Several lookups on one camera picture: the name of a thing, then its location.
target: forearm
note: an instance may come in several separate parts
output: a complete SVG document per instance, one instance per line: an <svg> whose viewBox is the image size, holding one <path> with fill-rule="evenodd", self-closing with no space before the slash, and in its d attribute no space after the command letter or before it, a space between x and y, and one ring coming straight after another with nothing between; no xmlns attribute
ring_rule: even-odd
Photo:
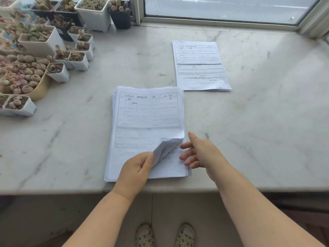
<svg viewBox="0 0 329 247"><path fill-rule="evenodd" d="M215 172L215 182L245 247L323 246L229 164Z"/></svg>
<svg viewBox="0 0 329 247"><path fill-rule="evenodd" d="M110 192L63 247L113 247L130 205L125 197Z"/></svg>

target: shoe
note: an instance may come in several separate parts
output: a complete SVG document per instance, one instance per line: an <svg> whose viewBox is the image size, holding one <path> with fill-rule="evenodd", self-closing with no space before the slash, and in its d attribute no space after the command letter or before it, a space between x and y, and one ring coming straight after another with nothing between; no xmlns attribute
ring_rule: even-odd
<svg viewBox="0 0 329 247"><path fill-rule="evenodd" d="M189 224L182 224L179 228L175 247L194 247L195 233L194 229Z"/></svg>
<svg viewBox="0 0 329 247"><path fill-rule="evenodd" d="M154 232L150 224L142 224L136 231L136 247L155 247Z"/></svg>

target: person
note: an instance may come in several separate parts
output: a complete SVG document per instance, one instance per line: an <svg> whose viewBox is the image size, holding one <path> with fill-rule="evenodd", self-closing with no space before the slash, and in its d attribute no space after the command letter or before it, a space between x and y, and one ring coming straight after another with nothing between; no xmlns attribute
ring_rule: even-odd
<svg viewBox="0 0 329 247"><path fill-rule="evenodd" d="M188 136L190 142L181 145L186 151L180 159L192 169L206 168L245 247L324 246L267 200L229 164L212 142L199 139L191 132ZM126 212L146 184L154 158L153 153L144 152L129 159L113 190L97 204L63 247L113 247ZM194 241L193 228L183 224L175 247L193 247ZM136 246L156 246L150 225L138 228Z"/></svg>

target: foot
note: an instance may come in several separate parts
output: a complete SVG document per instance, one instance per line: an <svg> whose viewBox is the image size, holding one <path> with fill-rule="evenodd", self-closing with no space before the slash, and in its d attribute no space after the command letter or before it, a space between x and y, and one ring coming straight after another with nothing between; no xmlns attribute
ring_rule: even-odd
<svg viewBox="0 0 329 247"><path fill-rule="evenodd" d="M191 225L183 224L178 231L175 247L194 247L195 234Z"/></svg>
<svg viewBox="0 0 329 247"><path fill-rule="evenodd" d="M154 233L150 224L142 224L136 231L136 247L155 247Z"/></svg>

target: paper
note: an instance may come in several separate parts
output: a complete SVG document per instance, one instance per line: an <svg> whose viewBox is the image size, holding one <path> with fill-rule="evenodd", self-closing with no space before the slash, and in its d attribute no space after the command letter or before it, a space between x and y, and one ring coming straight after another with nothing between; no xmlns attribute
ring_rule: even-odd
<svg viewBox="0 0 329 247"><path fill-rule="evenodd" d="M177 87L181 90L231 90L217 43L172 41Z"/></svg>
<svg viewBox="0 0 329 247"><path fill-rule="evenodd" d="M153 151L155 155L153 166L155 166L159 160L161 161L174 147L179 147L181 142L182 139L161 138L159 145Z"/></svg>
<svg viewBox="0 0 329 247"><path fill-rule="evenodd" d="M180 142L159 158L149 178L184 177L191 173L179 160L183 152L179 145L185 137L183 97L178 87L118 87L113 92L113 128L105 181L116 181L129 158L153 151L162 138Z"/></svg>

